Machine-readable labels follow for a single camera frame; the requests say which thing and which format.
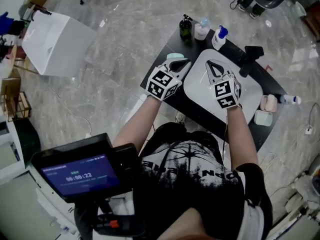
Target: gray marble floor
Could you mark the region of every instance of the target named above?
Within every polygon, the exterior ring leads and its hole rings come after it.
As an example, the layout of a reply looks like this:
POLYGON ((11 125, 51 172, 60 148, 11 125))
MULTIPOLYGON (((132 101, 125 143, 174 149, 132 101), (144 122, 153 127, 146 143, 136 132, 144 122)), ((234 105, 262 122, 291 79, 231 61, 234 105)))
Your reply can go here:
MULTIPOLYGON (((32 106, 31 122, 43 148, 50 148, 107 132, 114 139, 144 93, 145 73, 187 13, 210 26, 223 25, 228 39, 240 48, 263 46, 259 63, 269 65, 273 77, 301 105, 284 108, 272 133, 258 152, 274 220, 284 213, 289 185, 308 168, 319 152, 320 120, 311 117, 312 135, 305 135, 310 109, 320 102, 318 48, 306 26, 291 14, 286 1, 253 20, 231 10, 232 0, 48 0, 48 10, 71 16, 97 31, 75 78, 22 74, 22 88, 32 106)), ((173 121, 176 111, 163 104, 155 126, 173 121)), ((188 119, 188 129, 200 129, 188 119)))

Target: blue pump cap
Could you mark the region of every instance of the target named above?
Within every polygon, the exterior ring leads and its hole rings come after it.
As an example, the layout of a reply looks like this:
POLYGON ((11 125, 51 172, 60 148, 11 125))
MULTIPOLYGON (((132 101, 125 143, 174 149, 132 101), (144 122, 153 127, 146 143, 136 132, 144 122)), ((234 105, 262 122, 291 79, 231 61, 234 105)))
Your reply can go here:
POLYGON ((218 34, 219 38, 223 39, 226 35, 228 35, 228 29, 220 25, 220 33, 218 34))
POLYGON ((206 27, 208 26, 208 19, 207 18, 202 18, 200 22, 201 27, 206 27))

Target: shoe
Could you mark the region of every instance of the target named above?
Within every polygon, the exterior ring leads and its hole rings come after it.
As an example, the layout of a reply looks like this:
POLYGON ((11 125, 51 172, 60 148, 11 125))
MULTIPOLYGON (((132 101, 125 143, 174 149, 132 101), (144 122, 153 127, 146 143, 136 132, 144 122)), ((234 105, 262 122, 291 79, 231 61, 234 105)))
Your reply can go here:
POLYGON ((186 116, 178 111, 175 115, 175 122, 177 124, 185 125, 185 121, 186 121, 186 116))
POLYGON ((239 3, 238 9, 239 9, 239 11, 241 11, 241 12, 245 12, 247 8, 244 7, 241 3, 239 3))
POLYGON ((251 17, 252 19, 256 19, 256 18, 258 18, 259 16, 260 16, 259 14, 254 14, 253 12, 250 13, 250 17, 251 17))

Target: black t-shirt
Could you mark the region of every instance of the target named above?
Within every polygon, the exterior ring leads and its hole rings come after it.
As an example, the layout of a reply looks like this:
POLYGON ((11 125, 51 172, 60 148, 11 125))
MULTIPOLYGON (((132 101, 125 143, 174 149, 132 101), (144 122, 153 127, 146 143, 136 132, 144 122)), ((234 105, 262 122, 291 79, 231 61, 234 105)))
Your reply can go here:
POLYGON ((160 130, 140 156, 142 174, 133 196, 135 213, 146 217, 147 239, 157 239, 192 207, 200 213, 209 236, 235 240, 245 200, 261 207, 262 239, 266 238, 272 226, 272 205, 258 165, 226 169, 217 141, 200 131, 160 130))

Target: timer display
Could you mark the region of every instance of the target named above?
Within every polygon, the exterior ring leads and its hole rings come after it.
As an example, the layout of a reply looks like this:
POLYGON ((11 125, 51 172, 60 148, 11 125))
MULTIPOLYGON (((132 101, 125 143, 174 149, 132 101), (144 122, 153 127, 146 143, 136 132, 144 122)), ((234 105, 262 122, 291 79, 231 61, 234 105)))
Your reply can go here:
POLYGON ((106 189, 120 184, 105 154, 41 170, 63 196, 106 189))

